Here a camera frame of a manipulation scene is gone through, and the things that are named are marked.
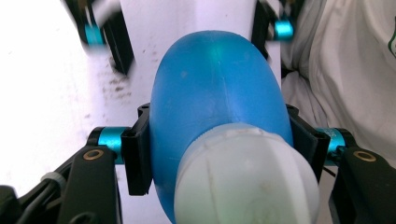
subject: cyan metal part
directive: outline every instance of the cyan metal part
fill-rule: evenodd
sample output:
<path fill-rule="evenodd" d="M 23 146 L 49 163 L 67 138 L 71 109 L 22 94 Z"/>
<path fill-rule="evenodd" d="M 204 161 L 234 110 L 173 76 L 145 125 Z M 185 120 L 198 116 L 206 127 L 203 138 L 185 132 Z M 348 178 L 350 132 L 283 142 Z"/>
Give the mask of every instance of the cyan metal part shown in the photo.
<path fill-rule="evenodd" d="M 99 137 L 98 145 L 107 146 L 117 154 L 116 164 L 124 164 L 121 156 L 121 135 L 127 127 L 105 127 Z"/>
<path fill-rule="evenodd" d="M 290 40 L 294 30 L 290 21 L 275 21 L 275 40 Z"/>

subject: blue plastic object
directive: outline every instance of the blue plastic object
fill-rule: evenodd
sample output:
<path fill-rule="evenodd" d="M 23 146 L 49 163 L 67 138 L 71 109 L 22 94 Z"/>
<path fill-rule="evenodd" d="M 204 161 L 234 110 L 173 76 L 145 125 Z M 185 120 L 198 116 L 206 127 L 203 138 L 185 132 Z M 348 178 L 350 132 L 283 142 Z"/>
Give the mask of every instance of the blue plastic object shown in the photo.
<path fill-rule="evenodd" d="M 249 41 L 222 31 L 180 38 L 161 61 L 149 117 L 154 183 L 172 222 L 177 168 L 185 150 L 204 132 L 236 122 L 277 133 L 292 145 L 274 74 Z"/>

